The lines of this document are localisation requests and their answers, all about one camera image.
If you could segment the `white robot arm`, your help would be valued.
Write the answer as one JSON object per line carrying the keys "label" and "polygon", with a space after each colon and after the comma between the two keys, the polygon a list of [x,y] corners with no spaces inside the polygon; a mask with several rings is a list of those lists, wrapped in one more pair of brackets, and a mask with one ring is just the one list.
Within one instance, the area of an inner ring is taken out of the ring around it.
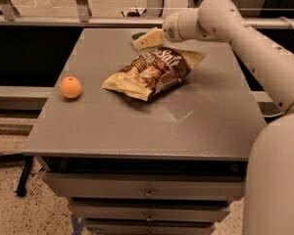
{"label": "white robot arm", "polygon": [[255,139],[248,159],[242,235],[294,235],[294,54],[250,26],[231,0],[204,0],[162,21],[170,42],[227,43],[248,85],[268,94],[282,116]]}

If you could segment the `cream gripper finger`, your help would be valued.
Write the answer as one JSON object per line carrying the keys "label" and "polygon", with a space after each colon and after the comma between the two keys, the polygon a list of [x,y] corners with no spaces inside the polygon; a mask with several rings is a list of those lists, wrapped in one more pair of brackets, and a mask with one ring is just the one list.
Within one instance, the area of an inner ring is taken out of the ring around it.
{"label": "cream gripper finger", "polygon": [[138,38],[138,46],[140,50],[161,46],[165,41],[164,33],[161,29],[154,27],[146,31],[146,33]]}

